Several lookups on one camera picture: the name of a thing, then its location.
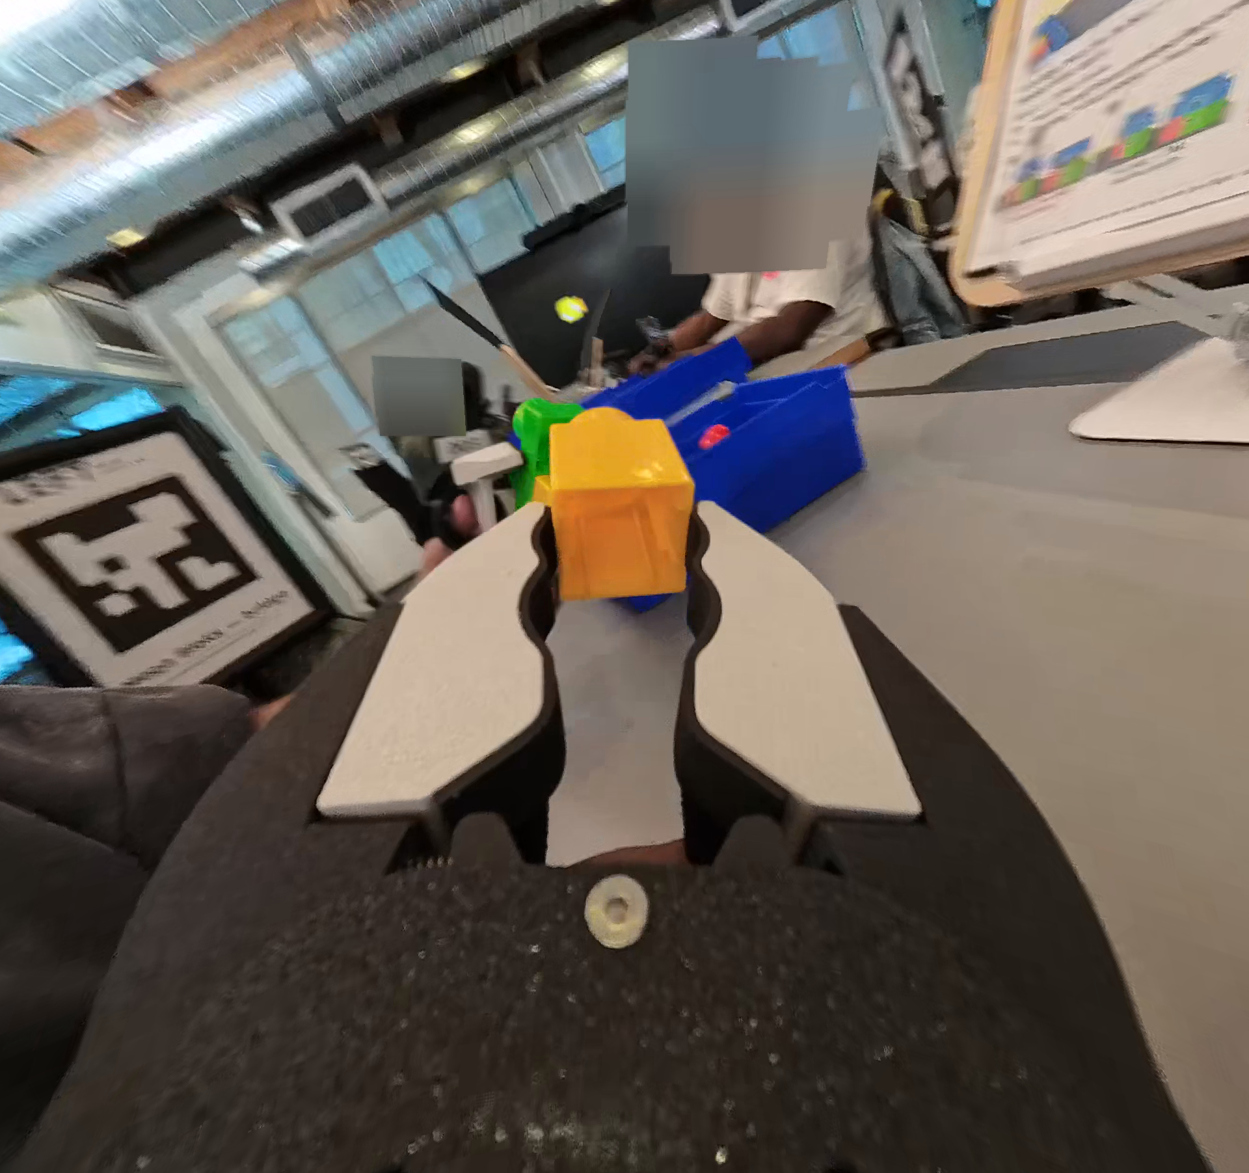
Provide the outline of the person's dark sweatshirt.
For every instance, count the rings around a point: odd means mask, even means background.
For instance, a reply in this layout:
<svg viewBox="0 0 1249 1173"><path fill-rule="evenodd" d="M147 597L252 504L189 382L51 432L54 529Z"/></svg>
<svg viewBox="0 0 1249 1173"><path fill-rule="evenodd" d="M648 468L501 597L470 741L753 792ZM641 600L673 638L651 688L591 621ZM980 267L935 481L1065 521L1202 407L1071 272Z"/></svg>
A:
<svg viewBox="0 0 1249 1173"><path fill-rule="evenodd" d="M257 729L216 684L2 688L2 1165L64 1075L149 872Z"/></svg>

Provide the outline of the orange single-stud block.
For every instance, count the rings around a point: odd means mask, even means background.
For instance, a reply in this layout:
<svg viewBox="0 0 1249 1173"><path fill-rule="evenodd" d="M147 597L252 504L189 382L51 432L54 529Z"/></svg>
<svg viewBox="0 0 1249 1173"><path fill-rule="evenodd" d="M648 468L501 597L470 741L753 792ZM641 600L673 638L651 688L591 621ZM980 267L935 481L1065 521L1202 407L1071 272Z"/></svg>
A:
<svg viewBox="0 0 1249 1173"><path fill-rule="evenodd" d="M694 478L669 425L591 407L549 428L548 453L559 600L677 594Z"/></svg>

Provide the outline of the person's left hand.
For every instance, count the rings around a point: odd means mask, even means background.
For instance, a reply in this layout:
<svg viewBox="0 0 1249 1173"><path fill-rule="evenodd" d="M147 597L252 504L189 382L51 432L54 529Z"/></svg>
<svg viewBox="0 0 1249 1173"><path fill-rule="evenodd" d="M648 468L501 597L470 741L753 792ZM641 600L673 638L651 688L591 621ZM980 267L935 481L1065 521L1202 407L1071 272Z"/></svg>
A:
<svg viewBox="0 0 1249 1173"><path fill-rule="evenodd" d="M478 537L477 507L467 493L422 507L418 575L427 575L445 558Z"/></svg>

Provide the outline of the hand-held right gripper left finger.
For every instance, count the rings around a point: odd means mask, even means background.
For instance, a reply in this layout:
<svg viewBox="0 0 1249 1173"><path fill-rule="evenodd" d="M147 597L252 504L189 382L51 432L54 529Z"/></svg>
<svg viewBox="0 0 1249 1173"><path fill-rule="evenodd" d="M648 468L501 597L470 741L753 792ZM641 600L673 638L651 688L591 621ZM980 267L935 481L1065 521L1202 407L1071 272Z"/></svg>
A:
<svg viewBox="0 0 1249 1173"><path fill-rule="evenodd" d="M327 822L411 822L443 851L495 815L521 859L548 861L567 735L548 636L549 509L525 504L435 567L400 603L316 799Z"/></svg>

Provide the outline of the blue plastic bin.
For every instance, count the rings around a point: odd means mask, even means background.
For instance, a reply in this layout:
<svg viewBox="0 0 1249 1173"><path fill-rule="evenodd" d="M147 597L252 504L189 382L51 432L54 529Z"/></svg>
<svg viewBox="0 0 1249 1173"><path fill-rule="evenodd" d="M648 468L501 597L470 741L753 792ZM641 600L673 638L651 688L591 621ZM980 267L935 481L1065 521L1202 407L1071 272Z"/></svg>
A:
<svg viewBox="0 0 1249 1173"><path fill-rule="evenodd" d="M725 337L697 353L685 353L654 372L632 375L583 401L585 409L610 407L634 418L669 418L702 398L716 385L746 380L753 363L737 337Z"/></svg>
<svg viewBox="0 0 1249 1173"><path fill-rule="evenodd" d="M713 501L760 535L864 468L844 365L724 382L662 422L689 468L696 504ZM714 422L731 434L697 450L697 434Z"/></svg>

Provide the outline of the green two-stud block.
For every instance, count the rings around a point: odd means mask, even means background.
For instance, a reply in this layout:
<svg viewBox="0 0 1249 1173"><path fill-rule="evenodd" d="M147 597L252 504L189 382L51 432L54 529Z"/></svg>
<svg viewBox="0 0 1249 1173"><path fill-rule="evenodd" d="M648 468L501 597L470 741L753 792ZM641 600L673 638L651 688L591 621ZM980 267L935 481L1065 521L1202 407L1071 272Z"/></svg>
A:
<svg viewBox="0 0 1249 1173"><path fill-rule="evenodd" d="M534 489L549 476L549 428L564 425L583 411L577 402L530 398L510 417L510 444L522 463L510 472L514 507L534 499Z"/></svg>

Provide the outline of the framed marker sign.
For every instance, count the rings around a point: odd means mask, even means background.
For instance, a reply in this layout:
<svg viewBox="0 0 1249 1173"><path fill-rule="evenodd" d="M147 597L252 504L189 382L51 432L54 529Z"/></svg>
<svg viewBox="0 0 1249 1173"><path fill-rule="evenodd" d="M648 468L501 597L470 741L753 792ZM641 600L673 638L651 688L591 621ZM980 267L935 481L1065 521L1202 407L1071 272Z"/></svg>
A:
<svg viewBox="0 0 1249 1173"><path fill-rule="evenodd" d="M181 407L2 453L2 636L51 684L224 684L334 615Z"/></svg>

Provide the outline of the denim jacket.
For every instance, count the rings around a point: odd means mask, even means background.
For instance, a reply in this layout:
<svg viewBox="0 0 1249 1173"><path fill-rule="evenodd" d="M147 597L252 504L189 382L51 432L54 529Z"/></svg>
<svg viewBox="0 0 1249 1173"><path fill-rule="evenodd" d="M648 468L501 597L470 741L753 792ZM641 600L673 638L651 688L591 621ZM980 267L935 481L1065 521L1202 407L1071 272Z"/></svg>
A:
<svg viewBox="0 0 1249 1173"><path fill-rule="evenodd" d="M972 331L961 302L938 270L928 241L907 221L901 196L887 186L872 188L867 214L872 282L889 341L880 346L917 346Z"/></svg>

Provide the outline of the grey desk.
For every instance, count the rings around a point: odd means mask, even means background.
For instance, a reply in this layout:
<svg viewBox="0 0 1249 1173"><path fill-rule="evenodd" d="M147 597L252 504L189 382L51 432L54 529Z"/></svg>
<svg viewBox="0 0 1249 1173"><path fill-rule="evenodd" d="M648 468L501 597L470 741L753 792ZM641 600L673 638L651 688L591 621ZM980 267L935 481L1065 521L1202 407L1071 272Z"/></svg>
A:
<svg viewBox="0 0 1249 1173"><path fill-rule="evenodd" d="M1021 780L1246 1171L1246 450L1069 430L1201 337L1114 307L867 357L864 475L777 537Z"/></svg>

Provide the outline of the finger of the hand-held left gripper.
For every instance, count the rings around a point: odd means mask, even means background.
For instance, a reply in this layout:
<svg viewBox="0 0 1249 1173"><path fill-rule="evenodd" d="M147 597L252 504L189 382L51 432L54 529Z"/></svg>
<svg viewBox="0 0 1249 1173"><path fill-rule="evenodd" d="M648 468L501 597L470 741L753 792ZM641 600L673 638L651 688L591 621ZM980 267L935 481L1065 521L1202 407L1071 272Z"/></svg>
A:
<svg viewBox="0 0 1249 1173"><path fill-rule="evenodd" d="M496 523L495 478L505 478L522 468L522 453L508 441L467 450L448 463L455 486L459 486L477 513L477 523Z"/></svg>

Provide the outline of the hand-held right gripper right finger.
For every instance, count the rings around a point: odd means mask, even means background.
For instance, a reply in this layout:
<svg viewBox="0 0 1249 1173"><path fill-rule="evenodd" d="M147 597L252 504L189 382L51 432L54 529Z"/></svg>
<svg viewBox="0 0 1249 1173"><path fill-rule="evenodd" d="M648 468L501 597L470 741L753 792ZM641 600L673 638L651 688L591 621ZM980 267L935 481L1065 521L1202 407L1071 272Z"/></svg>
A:
<svg viewBox="0 0 1249 1173"><path fill-rule="evenodd" d="M687 625L673 764L692 866L744 819L777 825L790 859L824 822L923 822L834 597L714 501L692 516Z"/></svg>

